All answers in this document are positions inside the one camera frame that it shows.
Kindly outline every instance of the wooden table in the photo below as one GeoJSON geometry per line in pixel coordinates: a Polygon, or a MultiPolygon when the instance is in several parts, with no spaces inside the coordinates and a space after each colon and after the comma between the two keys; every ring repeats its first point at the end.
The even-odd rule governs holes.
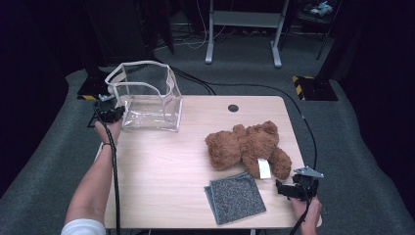
{"type": "MultiPolygon", "coordinates": [[[[266,212],[217,225],[205,186],[209,181],[244,171],[237,165],[218,171],[209,164],[205,138],[235,124],[272,120],[280,144],[293,168],[303,167],[300,149],[286,106],[276,96],[184,96],[178,133],[123,129],[117,146],[121,228],[282,228],[296,223],[291,203],[277,193],[275,178],[256,184],[266,212]],[[228,111],[237,105],[239,111],[228,111]]],[[[285,183],[292,183],[291,177],[285,183]]],[[[105,225],[115,228],[114,187],[108,200],[105,225]]]]}

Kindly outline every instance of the human hand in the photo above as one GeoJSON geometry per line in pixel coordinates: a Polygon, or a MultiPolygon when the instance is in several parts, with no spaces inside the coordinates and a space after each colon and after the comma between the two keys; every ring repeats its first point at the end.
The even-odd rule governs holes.
{"type": "MultiPolygon", "coordinates": [[[[113,136],[114,144],[116,145],[118,143],[119,134],[121,133],[122,118],[120,118],[118,121],[114,123],[106,123],[106,126],[107,129],[110,131],[111,135],[113,136]]],[[[94,129],[100,136],[101,141],[103,143],[110,143],[110,139],[108,137],[104,125],[102,125],[98,120],[95,121],[94,129]]]]}
{"type": "MultiPolygon", "coordinates": [[[[294,209],[294,215],[296,219],[300,219],[306,209],[306,202],[300,201],[296,198],[290,198],[291,204],[294,209]]],[[[300,230],[302,235],[317,234],[315,228],[317,227],[318,220],[320,219],[322,205],[317,196],[313,197],[308,208],[307,216],[304,222],[301,224],[300,230]]]]}

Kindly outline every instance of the human arm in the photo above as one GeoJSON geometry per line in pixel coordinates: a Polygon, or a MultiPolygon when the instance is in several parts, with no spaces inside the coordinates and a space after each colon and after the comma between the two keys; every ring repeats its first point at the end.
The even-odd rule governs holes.
{"type": "MultiPolygon", "coordinates": [[[[296,219],[300,219],[302,214],[306,209],[306,202],[302,202],[296,198],[290,198],[291,204],[294,209],[294,215],[296,219]]],[[[316,227],[318,220],[320,219],[322,205],[320,200],[317,197],[313,197],[308,208],[307,216],[304,219],[304,222],[300,226],[300,231],[302,235],[316,235],[316,227]]]]}
{"type": "MultiPolygon", "coordinates": [[[[114,144],[118,142],[122,119],[107,123],[113,136],[114,144]]],[[[110,143],[104,126],[96,121],[95,131],[103,143],[110,143]]],[[[103,145],[101,152],[83,176],[70,201],[65,224],[79,218],[90,218],[104,224],[104,214],[113,179],[113,152],[110,145],[103,145]]]]}

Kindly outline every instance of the gray fabric swatch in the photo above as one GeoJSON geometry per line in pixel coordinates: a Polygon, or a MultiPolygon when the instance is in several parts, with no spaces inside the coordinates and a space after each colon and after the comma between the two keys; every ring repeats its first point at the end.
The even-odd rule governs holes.
{"type": "Polygon", "coordinates": [[[217,224],[266,212],[255,180],[246,172],[212,180],[205,192],[217,224]]]}

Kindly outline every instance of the white tag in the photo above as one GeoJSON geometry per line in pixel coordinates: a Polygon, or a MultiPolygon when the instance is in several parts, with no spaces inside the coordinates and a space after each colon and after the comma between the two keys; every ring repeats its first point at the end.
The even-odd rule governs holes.
{"type": "Polygon", "coordinates": [[[269,163],[265,159],[258,159],[259,164],[259,176],[260,178],[270,178],[271,169],[269,168],[269,163]]]}

